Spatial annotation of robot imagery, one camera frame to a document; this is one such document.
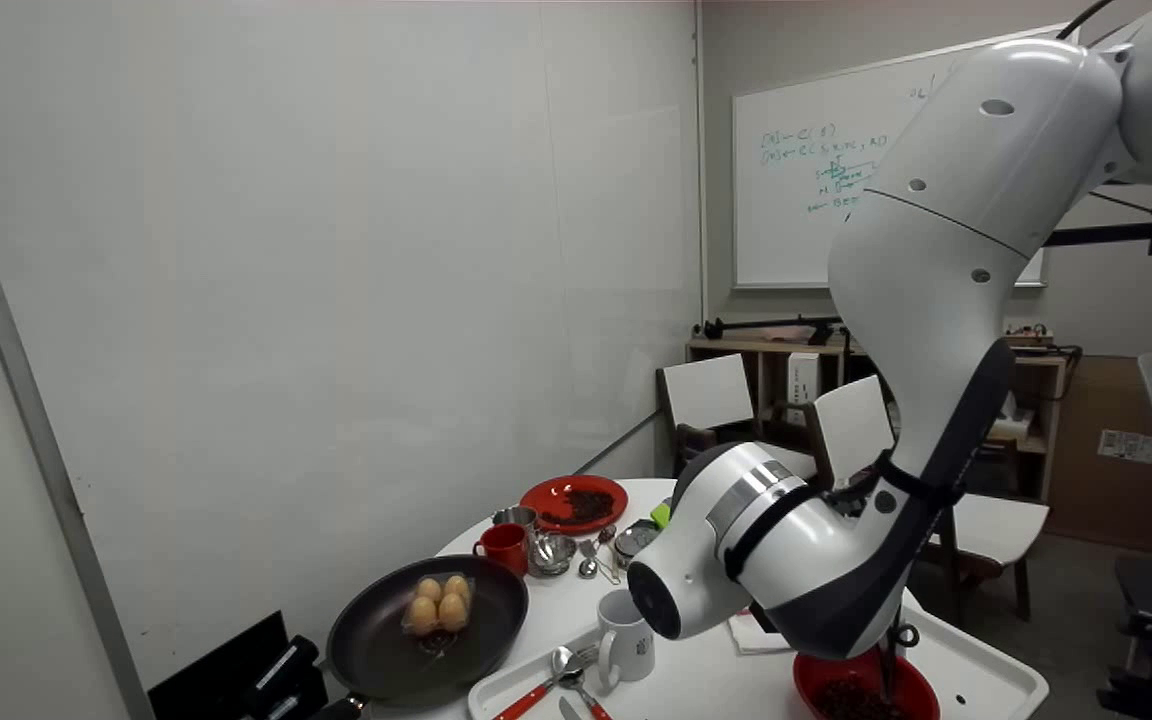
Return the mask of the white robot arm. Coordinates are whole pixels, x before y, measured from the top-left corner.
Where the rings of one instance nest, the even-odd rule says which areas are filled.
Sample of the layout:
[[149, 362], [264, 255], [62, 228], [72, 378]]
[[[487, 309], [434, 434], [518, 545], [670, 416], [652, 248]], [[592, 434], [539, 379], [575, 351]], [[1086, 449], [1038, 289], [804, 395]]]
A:
[[869, 494], [839, 503], [759, 440], [708, 449], [626, 565], [643, 623], [689, 639], [757, 610], [794, 654], [875, 650], [1010, 390], [1004, 299], [1105, 180], [1152, 184], [1152, 11], [1098, 44], [1026, 38], [970, 53], [896, 137], [829, 254], [831, 303], [896, 402]]

